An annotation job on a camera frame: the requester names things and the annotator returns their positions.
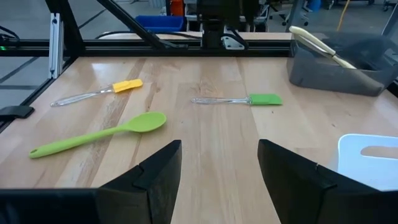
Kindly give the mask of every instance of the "green spoon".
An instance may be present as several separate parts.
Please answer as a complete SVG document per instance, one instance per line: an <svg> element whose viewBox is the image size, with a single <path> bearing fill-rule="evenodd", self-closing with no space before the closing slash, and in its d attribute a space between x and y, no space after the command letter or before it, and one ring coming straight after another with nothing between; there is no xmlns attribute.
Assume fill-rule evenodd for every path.
<svg viewBox="0 0 398 224"><path fill-rule="evenodd" d="M145 133L153 131L161 127L166 122L166 115L160 112L148 112L140 114L130 121L119 125L114 128L105 129L97 133L86 134L84 136L78 136L70 139L66 139L59 142L53 142L45 146L40 146L29 153L30 158L39 158L51 154L55 154L84 143L94 141L111 134L115 134L122 131L134 131L137 133Z"/></svg>

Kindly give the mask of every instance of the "clear plastic handle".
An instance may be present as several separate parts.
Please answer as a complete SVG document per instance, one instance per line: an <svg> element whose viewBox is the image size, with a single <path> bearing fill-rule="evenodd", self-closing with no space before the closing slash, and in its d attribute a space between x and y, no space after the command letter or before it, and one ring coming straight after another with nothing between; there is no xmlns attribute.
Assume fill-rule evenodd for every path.
<svg viewBox="0 0 398 224"><path fill-rule="evenodd" d="M56 107L56 106L69 105L71 103L75 103L77 101L84 100L84 99L90 98L92 96L96 96L96 95L99 95L99 94L102 94L102 93L111 93L111 92L113 92L113 88L111 86L109 86L109 87L107 87L105 89L102 89L100 91L95 91L95 92L91 92L91 93L84 93L84 94L80 94L80 95L76 95L76 96L63 98L61 100L57 100L57 101L51 103L50 106Z"/></svg>
<svg viewBox="0 0 398 224"><path fill-rule="evenodd" d="M191 100L192 103L198 104L212 104L212 103L244 103L250 104L250 97L241 98L241 99L228 99L228 98L212 98L212 97L202 97L202 98L193 98Z"/></svg>

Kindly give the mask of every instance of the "gray container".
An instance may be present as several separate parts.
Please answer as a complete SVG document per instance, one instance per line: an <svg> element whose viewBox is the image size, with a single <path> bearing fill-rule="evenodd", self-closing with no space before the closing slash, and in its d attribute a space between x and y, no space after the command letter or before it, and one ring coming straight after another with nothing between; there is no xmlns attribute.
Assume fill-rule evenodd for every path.
<svg viewBox="0 0 398 224"><path fill-rule="evenodd" d="M318 38L358 70L343 68L293 40L287 70L294 85L378 96L398 76L398 46L383 36L329 32Z"/></svg>

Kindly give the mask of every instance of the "wooden tabletop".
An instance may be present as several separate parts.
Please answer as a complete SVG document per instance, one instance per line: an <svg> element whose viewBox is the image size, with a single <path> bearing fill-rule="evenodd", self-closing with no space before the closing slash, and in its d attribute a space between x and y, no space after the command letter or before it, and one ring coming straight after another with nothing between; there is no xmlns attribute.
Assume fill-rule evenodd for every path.
<svg viewBox="0 0 398 224"><path fill-rule="evenodd" d="M257 34L288 39L288 34ZM279 223L257 161L269 139L327 166L347 133L396 136L398 99L300 88L286 58L79 58L32 104L35 113L0 134L0 188L99 187L182 140L182 173L172 223ZM141 78L144 86L51 108L60 98ZM283 106L195 105L198 96L275 93ZM37 146L92 133L146 111L167 115L147 134L115 134L40 159Z"/></svg>

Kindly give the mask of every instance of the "cable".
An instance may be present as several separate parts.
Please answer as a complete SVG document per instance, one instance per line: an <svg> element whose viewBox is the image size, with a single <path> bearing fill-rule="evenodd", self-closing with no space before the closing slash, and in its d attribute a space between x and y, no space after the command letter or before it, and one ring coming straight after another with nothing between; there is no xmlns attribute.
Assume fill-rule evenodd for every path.
<svg viewBox="0 0 398 224"><path fill-rule="evenodd" d="M107 32L107 33L101 34L101 35L95 37L95 39L99 39L101 37L105 37L107 35L113 35L113 34L135 34L135 33L131 32L131 31L112 31L112 32ZM178 32L157 32L154 34L176 35L176 36L180 36L180 37L186 37L186 38L197 39L197 40L201 39L201 37L197 37L197 36L189 35L189 34L181 34Z"/></svg>
<svg viewBox="0 0 398 224"><path fill-rule="evenodd" d="M0 26L0 30L3 30L4 32L8 33L8 34L0 34L0 44L4 44L6 42L15 42L16 43L15 48L18 48L19 42L21 40L19 38L19 36L16 33L14 33L13 31L11 31L3 26ZM6 50L7 48L8 47L0 46L0 50Z"/></svg>
<svg viewBox="0 0 398 224"><path fill-rule="evenodd" d="M229 37L229 38L234 39L235 41L237 41L241 45L243 45L245 50L247 50L249 48L248 43L246 43L246 41L244 41L244 39L236 32L236 30L232 29L231 31L232 31L232 33L234 35L232 35L232 34L223 34L222 37ZM113 34L135 34L135 33L131 32L131 31L112 31L112 32L107 32L105 34L101 34L101 35L95 37L95 39L99 39L101 37L106 37L108 35L113 35ZM182 33L178 33L178 32L157 32L155 34L176 35L176 36L180 36L180 37L186 37L186 38L201 40L201 37L197 37L197 36L189 35L189 34L182 34Z"/></svg>
<svg viewBox="0 0 398 224"><path fill-rule="evenodd" d="M0 29L3 30L4 32L7 32L7 33L11 34L12 36L14 36L15 39L17 39L18 41L20 41L20 38L18 37L18 35L17 35L16 33L14 33L13 31L11 31L11 30L9 30L9 29L3 27L3 26L0 26Z"/></svg>
<svg viewBox="0 0 398 224"><path fill-rule="evenodd" d="M346 5L344 6L343 12L341 13L340 21L339 21L339 23L338 23L338 26L337 26L337 30L336 30L336 31L339 31L339 30L340 30L340 27L341 27L341 25L342 25L342 23L343 23L344 14L346 13L348 4L349 4L349 0L347 0Z"/></svg>

